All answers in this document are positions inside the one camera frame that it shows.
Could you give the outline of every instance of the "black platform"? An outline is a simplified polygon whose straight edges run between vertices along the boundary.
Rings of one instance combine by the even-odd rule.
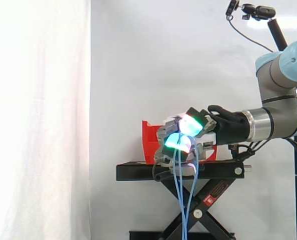
[[[117,181],[153,180],[153,165],[145,162],[127,162],[116,166]],[[156,166],[155,173],[167,171],[167,167]],[[200,222],[209,233],[193,232],[188,240],[236,240],[234,233],[229,233],[209,212],[210,207],[221,197],[236,179],[243,179],[245,168],[242,162],[234,160],[210,161],[199,166],[198,179],[209,179],[206,185],[192,198],[187,229]],[[177,198],[174,179],[165,179],[161,183]],[[187,205],[190,192],[183,188],[184,204]],[[129,240],[181,240],[182,215],[177,217],[163,232],[130,231]]]
[[[145,164],[145,162],[130,161],[116,166],[117,181],[149,181],[153,180],[153,165]],[[236,174],[235,169],[241,168],[242,173]],[[168,170],[160,165],[156,166],[155,173],[162,173]],[[192,179],[193,177],[184,177],[184,179]],[[200,164],[198,179],[243,179],[244,164],[233,160],[209,161]]]

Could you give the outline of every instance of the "bolt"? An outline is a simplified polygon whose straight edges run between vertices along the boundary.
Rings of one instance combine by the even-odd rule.
[[[237,168],[235,168],[234,172],[235,172],[236,175],[241,175],[243,170],[242,170],[242,168],[237,167]]]
[[[202,212],[200,209],[196,209],[196,210],[194,210],[194,212],[193,212],[193,216],[194,216],[196,219],[200,219],[200,218],[203,216],[203,212]]]

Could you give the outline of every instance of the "red label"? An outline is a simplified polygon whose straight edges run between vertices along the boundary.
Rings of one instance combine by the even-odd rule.
[[[216,198],[212,197],[211,195],[207,195],[207,197],[204,198],[203,200],[205,205],[208,207],[212,206],[215,201],[216,201]]]
[[[225,181],[220,181],[210,192],[209,195],[204,198],[203,202],[206,206],[212,206],[216,200],[224,193],[224,191],[229,187]]]

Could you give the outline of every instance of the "red object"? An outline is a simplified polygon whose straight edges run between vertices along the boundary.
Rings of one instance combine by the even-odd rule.
[[[154,164],[154,154],[159,149],[157,131],[161,125],[150,125],[148,121],[142,121],[142,144],[146,164]],[[217,146],[213,146],[214,152],[207,161],[215,161],[217,158]]]
[[[220,181],[212,190],[211,193],[203,199],[206,206],[211,207],[217,199],[225,192],[229,185],[225,181]]]

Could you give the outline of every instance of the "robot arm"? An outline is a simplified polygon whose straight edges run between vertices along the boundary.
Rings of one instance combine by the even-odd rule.
[[[187,136],[202,148],[297,136],[297,41],[283,52],[260,57],[255,65],[261,108],[240,112],[215,105],[208,112],[190,108],[165,121],[157,133],[161,145],[157,154],[172,158],[174,149],[183,144],[181,159],[189,159],[192,143]]]
[[[257,59],[256,76],[262,108],[244,110],[249,125],[247,141],[297,135],[297,41],[282,53]]]

